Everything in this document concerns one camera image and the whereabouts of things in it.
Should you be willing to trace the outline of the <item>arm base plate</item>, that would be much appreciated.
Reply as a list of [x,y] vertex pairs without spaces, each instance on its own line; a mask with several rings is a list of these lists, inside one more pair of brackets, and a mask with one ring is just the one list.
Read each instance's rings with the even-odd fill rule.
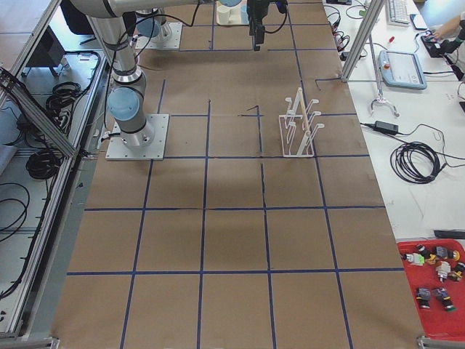
[[137,49],[178,50],[182,34],[180,22],[165,22],[161,25],[156,20],[137,24]]
[[147,114],[146,125],[138,133],[121,131],[117,121],[109,140],[105,158],[108,161],[162,161],[169,129],[169,114]]

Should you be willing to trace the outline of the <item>person's hand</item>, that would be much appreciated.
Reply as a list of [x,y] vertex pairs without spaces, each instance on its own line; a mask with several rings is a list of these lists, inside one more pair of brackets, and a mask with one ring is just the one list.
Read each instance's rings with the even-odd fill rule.
[[449,27],[446,27],[445,25],[432,29],[433,36],[436,38],[436,40],[446,38],[451,31],[454,31],[454,29],[449,29]]

